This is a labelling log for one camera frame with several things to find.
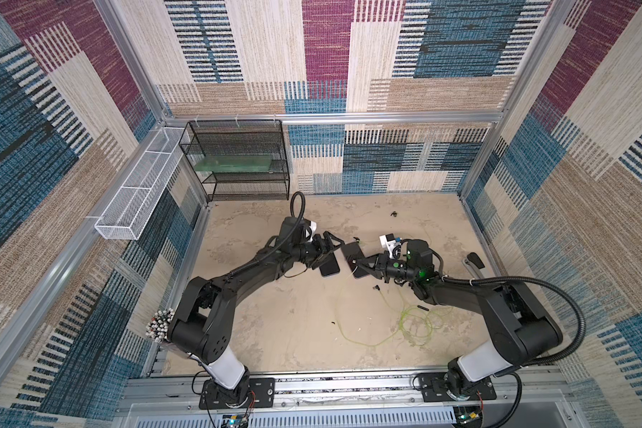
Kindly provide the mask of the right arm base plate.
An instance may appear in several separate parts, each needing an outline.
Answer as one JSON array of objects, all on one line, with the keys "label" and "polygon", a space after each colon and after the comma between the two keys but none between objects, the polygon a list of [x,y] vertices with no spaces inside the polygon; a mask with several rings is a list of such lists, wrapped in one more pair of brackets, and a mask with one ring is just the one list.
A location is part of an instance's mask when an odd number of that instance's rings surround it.
[{"label": "right arm base plate", "polygon": [[421,392],[424,402],[494,401],[497,394],[492,381],[486,377],[470,382],[457,374],[431,372],[417,374],[412,387]]}]

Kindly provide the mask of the blue smartphone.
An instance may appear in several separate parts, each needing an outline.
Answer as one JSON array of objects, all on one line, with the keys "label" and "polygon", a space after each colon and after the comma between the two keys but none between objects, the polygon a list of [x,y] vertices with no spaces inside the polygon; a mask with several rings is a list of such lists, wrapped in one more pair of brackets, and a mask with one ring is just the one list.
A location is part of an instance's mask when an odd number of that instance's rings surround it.
[{"label": "blue smartphone", "polygon": [[319,267],[322,277],[335,276],[341,272],[340,265],[334,253],[329,254]]}]

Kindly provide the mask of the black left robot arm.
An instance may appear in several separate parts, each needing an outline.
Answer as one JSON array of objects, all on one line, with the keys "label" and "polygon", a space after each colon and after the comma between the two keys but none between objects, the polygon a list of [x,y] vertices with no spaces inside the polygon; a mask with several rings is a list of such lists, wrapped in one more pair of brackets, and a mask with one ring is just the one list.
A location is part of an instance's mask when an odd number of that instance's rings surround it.
[{"label": "black left robot arm", "polygon": [[251,398],[249,369],[229,346],[237,306],[296,263],[319,269],[344,245],[329,232],[319,235],[315,223],[305,219],[305,209],[305,195],[294,193],[291,215],[252,260],[222,276],[191,279],[169,323],[166,341],[199,361],[231,406]]}]

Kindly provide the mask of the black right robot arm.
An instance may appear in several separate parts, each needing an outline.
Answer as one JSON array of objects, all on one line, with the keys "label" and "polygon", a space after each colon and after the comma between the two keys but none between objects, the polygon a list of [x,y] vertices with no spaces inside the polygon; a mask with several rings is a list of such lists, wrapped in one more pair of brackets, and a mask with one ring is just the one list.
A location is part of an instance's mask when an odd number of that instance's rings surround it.
[{"label": "black right robot arm", "polygon": [[[433,255],[410,255],[405,261],[390,254],[355,259],[367,274],[397,284],[408,284],[417,298],[433,306],[448,306],[483,317],[490,340],[448,365],[445,376],[449,396],[463,401],[491,376],[513,374],[521,367],[541,366],[562,360],[579,349],[587,335],[587,319],[579,304],[556,285],[528,276],[460,279],[440,272]],[[562,329],[528,287],[538,285],[562,298],[574,312],[577,327],[564,349],[543,354],[561,345]]]}]

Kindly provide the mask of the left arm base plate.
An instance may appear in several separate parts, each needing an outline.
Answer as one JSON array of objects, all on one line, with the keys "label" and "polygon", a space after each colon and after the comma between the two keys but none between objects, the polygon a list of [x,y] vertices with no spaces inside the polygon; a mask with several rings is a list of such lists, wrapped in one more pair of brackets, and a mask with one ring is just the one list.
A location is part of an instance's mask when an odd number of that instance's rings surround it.
[{"label": "left arm base plate", "polygon": [[235,390],[228,390],[208,381],[200,394],[199,409],[272,408],[276,392],[273,377],[255,377],[242,381]]}]

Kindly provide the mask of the purple smartphone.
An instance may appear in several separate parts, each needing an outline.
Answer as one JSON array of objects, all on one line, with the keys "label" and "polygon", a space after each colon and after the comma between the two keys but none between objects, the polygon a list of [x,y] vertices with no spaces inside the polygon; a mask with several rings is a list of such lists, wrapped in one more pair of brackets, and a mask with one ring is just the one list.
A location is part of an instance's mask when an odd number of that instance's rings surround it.
[{"label": "purple smartphone", "polygon": [[355,279],[360,279],[362,277],[368,276],[367,271],[363,269],[363,267],[360,267],[357,264],[357,261],[360,259],[365,258],[365,255],[360,248],[360,243],[359,242],[351,242],[349,244],[344,244],[341,248],[342,255],[344,257],[344,260],[348,263],[348,266],[351,270],[352,276]]}]

